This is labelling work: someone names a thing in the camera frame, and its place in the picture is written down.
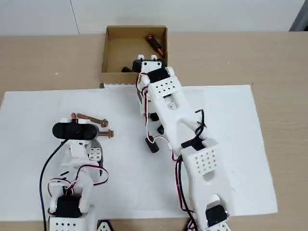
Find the white paper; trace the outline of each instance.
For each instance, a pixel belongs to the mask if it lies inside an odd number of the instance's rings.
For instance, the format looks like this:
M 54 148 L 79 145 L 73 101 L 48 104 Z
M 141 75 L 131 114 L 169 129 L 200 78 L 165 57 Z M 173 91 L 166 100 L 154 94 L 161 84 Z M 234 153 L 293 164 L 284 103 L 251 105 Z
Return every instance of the white paper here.
M 277 212 L 276 196 L 264 151 L 250 86 L 185 87 L 193 110 L 204 108 L 205 123 L 220 144 L 232 186 L 235 215 Z M 99 138 L 109 181 L 95 187 L 92 202 L 98 218 L 177 218 L 175 163 L 163 141 L 153 154 L 145 144 L 144 119 L 132 86 L 103 90 L 7 92 L 0 110 L 0 220 L 41 220 L 39 175 L 59 145 L 52 126 L 71 112 L 107 118 L 112 139 Z M 154 129 L 159 126 L 153 122 Z M 46 182 L 62 159 L 56 154 Z M 184 174 L 184 186 L 187 182 Z

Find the open cardboard box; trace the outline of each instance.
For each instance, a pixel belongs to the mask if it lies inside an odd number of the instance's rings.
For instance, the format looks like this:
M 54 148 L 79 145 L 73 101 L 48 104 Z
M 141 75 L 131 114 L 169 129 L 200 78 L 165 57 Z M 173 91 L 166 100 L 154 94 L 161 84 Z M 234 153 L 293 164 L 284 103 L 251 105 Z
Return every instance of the open cardboard box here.
M 108 26 L 103 50 L 103 66 L 101 82 L 104 84 L 133 84 L 138 73 L 122 73 L 124 66 L 132 68 L 133 61 L 139 54 L 150 59 L 156 54 L 146 41 L 153 35 L 162 46 L 167 63 L 167 28 L 165 26 Z

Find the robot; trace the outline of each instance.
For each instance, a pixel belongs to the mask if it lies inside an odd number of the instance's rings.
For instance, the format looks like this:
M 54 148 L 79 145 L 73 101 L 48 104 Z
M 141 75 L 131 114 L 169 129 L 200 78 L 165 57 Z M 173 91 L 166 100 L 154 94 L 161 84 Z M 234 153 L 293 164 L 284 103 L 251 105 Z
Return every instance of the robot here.
M 141 114 L 145 117 L 145 141 L 152 153 L 159 151 L 157 139 L 166 141 L 172 159 L 176 162 L 175 179 L 180 207 L 189 215 L 185 230 L 231 231 L 227 220 L 234 214 L 231 186 L 219 154 L 219 144 L 211 138 L 205 125 L 203 109 L 194 112 L 182 86 L 171 67 L 164 65 L 155 55 L 145 60 L 139 55 L 133 62 L 138 72 L 136 89 Z M 160 121 L 160 135 L 153 136 L 148 130 L 149 120 Z M 195 133 L 193 139 L 180 142 L 177 126 L 183 123 Z M 86 119 L 62 119 L 53 127 L 55 137 L 63 140 L 46 161 L 62 147 L 66 154 L 57 177 L 48 183 L 51 196 L 48 212 L 49 231 L 110 231 L 107 220 L 97 224 L 94 206 L 89 202 L 91 190 L 106 183 L 108 172 L 103 167 L 103 152 L 96 140 L 97 126 Z M 181 164 L 184 163 L 189 179 L 189 204 L 185 200 L 181 183 Z M 45 221 L 45 209 L 42 202 Z
M 190 217 L 185 229 L 230 231 L 227 219 L 234 211 L 231 186 L 219 155 L 219 144 L 207 132 L 203 109 L 196 112 L 191 109 L 174 70 L 155 55 L 149 60 L 139 55 L 133 62 L 133 71 L 139 72 L 135 85 L 140 111 L 145 117 L 145 141 L 155 153 L 159 150 L 156 140 L 165 140 L 172 159 L 176 161 L 175 178 L 180 205 Z M 157 128 L 160 135 L 154 137 L 150 134 L 153 131 L 148 130 L 149 118 L 160 121 L 161 125 Z M 195 132 L 195 137 L 180 142 L 179 123 Z M 192 208 L 188 208 L 181 186 L 182 162 L 188 174 Z
M 98 222 L 94 206 L 90 204 L 93 188 L 108 180 L 108 171 L 103 167 L 103 150 L 96 139 L 99 129 L 90 124 L 90 120 L 76 119 L 72 115 L 72 119 L 61 119 L 52 129 L 53 135 L 62 140 L 53 154 L 61 147 L 65 148 L 65 154 L 58 175 L 50 179 L 47 185 L 51 197 L 48 208 L 49 231 L 112 231 L 108 220 Z M 41 181 L 40 196 L 46 231 Z

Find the table surface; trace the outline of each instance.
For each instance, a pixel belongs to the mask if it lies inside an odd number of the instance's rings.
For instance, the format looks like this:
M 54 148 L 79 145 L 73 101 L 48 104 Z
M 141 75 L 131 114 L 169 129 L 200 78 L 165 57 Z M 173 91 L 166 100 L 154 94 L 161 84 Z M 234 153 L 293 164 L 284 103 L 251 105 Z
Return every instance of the table surface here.
M 103 35 L 0 38 L 0 101 L 7 90 L 98 88 L 103 44 Z M 308 33 L 170 33 L 168 53 L 183 85 L 252 86 L 279 212 L 232 217 L 232 230 L 306 230 Z M 184 222 L 112 224 L 115 230 L 180 231 Z M 0 222 L 0 230 L 43 228 L 42 222 Z

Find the screw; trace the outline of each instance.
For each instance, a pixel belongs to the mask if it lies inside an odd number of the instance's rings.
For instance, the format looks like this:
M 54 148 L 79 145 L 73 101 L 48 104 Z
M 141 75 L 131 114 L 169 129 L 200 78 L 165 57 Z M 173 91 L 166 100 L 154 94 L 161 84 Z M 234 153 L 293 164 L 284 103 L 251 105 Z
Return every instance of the screw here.
M 111 138 L 114 136 L 114 131 L 108 130 L 108 131 L 100 131 L 99 136 L 108 136 L 108 138 Z
M 77 114 L 77 117 L 81 118 L 81 119 L 89 119 L 93 123 L 100 124 L 102 126 L 102 128 L 108 126 L 108 120 L 106 120 L 106 119 L 101 120 L 101 119 L 93 118 L 93 117 L 83 115 L 83 114 L 79 114 L 79 113 Z
M 72 112 L 71 117 L 72 119 L 77 119 L 76 114 L 74 112 Z

